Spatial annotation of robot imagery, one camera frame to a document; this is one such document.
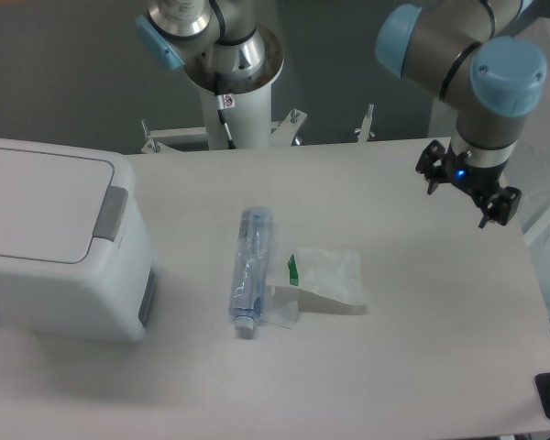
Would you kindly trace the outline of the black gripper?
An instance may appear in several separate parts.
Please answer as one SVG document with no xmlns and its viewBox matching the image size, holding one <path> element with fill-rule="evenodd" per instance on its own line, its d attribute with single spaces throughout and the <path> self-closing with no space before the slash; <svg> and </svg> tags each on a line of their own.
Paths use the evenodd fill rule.
<svg viewBox="0 0 550 440">
<path fill-rule="evenodd" d="M 488 167 L 483 163 L 475 165 L 473 159 L 479 153 L 489 155 L 487 150 L 481 149 L 463 149 L 456 152 L 449 146 L 446 150 L 434 139 L 423 150 L 415 171 L 423 175 L 428 184 L 429 195 L 445 182 L 451 183 L 468 195 L 482 213 L 479 228 L 484 228 L 487 223 L 506 226 L 517 212 L 522 191 L 511 186 L 500 186 L 499 180 L 505 161 Z"/>
</svg>

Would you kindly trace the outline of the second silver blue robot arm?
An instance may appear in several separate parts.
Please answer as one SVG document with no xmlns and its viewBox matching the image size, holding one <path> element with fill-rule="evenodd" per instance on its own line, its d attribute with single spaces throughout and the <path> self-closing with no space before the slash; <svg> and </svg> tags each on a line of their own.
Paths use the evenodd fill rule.
<svg viewBox="0 0 550 440">
<path fill-rule="evenodd" d="M 266 70 L 254 1 L 149 1 L 135 28 L 148 53 L 171 72 L 198 64 L 204 74 L 234 82 Z"/>
</svg>

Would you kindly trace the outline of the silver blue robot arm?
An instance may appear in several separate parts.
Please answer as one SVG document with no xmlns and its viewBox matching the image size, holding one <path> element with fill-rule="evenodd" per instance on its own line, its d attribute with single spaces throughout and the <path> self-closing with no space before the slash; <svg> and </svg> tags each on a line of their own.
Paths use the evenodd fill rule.
<svg viewBox="0 0 550 440">
<path fill-rule="evenodd" d="M 457 112 L 447 145 L 431 141 L 415 166 L 433 193 L 450 183 L 482 213 L 480 224 L 507 225 L 520 189 L 500 184 L 523 128 L 545 86 L 547 62 L 531 41 L 501 31 L 527 1 L 444 1 L 425 9 L 405 4 L 382 24 L 379 63 Z"/>
</svg>

